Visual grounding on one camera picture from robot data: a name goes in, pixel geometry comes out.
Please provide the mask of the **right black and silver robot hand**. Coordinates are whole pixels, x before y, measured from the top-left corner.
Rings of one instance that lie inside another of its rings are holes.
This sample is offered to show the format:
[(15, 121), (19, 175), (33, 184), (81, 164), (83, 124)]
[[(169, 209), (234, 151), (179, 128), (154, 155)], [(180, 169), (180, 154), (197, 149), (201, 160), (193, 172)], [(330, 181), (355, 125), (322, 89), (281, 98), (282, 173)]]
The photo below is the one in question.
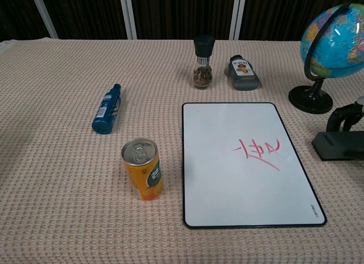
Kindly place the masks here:
[(330, 115), (326, 132), (337, 132), (344, 123), (342, 131), (350, 131), (364, 117), (364, 96), (359, 97), (355, 103), (337, 108)]

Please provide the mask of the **dark grey whiteboard eraser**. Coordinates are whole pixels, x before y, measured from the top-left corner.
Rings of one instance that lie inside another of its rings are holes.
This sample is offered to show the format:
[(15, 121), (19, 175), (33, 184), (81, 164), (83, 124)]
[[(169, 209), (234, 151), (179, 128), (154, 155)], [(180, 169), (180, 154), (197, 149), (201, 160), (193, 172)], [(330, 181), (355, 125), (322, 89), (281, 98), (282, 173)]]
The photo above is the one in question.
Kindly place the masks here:
[(323, 161), (364, 160), (364, 131), (319, 132), (312, 146)]

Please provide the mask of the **white whiteboard with black rim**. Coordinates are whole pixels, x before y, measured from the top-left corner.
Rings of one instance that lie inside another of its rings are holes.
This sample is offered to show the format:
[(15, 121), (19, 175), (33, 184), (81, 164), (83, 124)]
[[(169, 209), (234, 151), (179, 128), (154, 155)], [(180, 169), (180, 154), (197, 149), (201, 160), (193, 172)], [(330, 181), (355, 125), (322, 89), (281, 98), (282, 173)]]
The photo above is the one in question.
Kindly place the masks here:
[(326, 223), (274, 104), (186, 103), (182, 116), (183, 219), (187, 227)]

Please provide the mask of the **blue globe on black stand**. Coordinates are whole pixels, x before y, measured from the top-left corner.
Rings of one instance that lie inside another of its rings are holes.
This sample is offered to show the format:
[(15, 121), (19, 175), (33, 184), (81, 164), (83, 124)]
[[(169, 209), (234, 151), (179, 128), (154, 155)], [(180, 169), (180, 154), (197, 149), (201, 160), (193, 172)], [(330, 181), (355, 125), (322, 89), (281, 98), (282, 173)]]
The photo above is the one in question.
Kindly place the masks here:
[(290, 103), (307, 113), (330, 111), (333, 100), (321, 89), (325, 79), (350, 76), (364, 68), (364, 5), (346, 3), (316, 17), (300, 44), (304, 74), (311, 86), (290, 90)]

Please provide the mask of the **dark sauce bottle with label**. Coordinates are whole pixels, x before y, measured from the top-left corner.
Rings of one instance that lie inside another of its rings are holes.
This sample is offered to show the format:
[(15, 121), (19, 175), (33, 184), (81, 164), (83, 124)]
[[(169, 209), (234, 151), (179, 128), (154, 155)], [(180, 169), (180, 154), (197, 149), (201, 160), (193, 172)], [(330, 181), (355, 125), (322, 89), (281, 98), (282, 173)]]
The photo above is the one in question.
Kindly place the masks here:
[(234, 55), (229, 61), (229, 75), (235, 90), (250, 91), (260, 86), (260, 80), (250, 62), (241, 55)]

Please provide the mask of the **glass pepper grinder black cap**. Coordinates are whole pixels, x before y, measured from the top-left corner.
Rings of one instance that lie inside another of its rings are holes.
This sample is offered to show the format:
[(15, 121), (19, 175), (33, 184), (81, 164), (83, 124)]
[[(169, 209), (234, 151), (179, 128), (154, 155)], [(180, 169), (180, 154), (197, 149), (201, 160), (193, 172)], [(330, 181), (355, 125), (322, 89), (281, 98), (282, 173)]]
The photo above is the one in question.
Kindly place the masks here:
[(193, 71), (193, 83), (197, 89), (206, 89), (212, 83), (212, 55), (215, 39), (210, 35), (199, 35), (194, 38), (196, 65)]

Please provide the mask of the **orange drink can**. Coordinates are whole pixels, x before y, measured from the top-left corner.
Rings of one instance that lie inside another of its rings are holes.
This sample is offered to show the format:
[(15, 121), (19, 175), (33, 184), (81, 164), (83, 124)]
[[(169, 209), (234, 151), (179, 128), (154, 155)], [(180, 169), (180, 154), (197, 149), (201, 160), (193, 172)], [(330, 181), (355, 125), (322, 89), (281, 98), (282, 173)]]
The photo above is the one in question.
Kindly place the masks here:
[(137, 138), (127, 142), (121, 151), (131, 186), (141, 200), (154, 200), (163, 190), (159, 152), (154, 141)]

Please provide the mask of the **blue spray bottle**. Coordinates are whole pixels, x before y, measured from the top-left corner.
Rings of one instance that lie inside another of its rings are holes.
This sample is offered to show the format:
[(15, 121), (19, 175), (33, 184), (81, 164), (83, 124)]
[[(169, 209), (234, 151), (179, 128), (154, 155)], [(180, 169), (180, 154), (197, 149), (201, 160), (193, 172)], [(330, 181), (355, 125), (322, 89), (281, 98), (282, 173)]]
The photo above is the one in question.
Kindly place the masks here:
[(92, 129), (98, 134), (110, 134), (121, 104), (121, 85), (115, 84), (103, 97)]

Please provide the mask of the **beige waffle tablecloth with fringe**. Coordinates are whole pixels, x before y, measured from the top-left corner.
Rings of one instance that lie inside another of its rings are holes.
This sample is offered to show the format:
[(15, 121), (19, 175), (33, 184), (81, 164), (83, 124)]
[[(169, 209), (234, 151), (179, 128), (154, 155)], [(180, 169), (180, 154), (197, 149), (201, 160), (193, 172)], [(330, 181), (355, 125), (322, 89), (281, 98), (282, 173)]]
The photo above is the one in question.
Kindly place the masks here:
[[(232, 86), (241, 55), (260, 80)], [(364, 264), (364, 162), (323, 162), (311, 145), (327, 115), (295, 109), (304, 85), (299, 42), (214, 45), (214, 80), (192, 84), (190, 40), (8, 40), (0, 42), (0, 264), (358, 263)], [(92, 122), (121, 85), (110, 134)], [(182, 215), (181, 107), (185, 102), (276, 105), (327, 223), (314, 228), (188, 229)], [(162, 193), (141, 200), (123, 146), (154, 141)]]

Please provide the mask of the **white aluminium partition post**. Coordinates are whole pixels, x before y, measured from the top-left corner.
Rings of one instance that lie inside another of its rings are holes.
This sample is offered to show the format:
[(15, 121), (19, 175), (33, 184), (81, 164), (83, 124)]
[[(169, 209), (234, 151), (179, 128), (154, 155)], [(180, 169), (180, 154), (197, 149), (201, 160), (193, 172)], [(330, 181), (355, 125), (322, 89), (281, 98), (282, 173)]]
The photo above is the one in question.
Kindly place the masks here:
[(44, 23), (50, 37), (53, 39), (58, 39), (59, 38), (58, 34), (53, 25), (52, 19), (48, 13), (48, 10), (47, 10), (47, 7), (46, 7), (44, 1), (43, 0), (34, 0), (34, 3), (36, 5), (36, 8), (43, 20), (43, 23)]
[(229, 40), (238, 40), (242, 25), (246, 0), (234, 0), (231, 14)]
[(120, 0), (128, 40), (137, 40), (132, 0)]

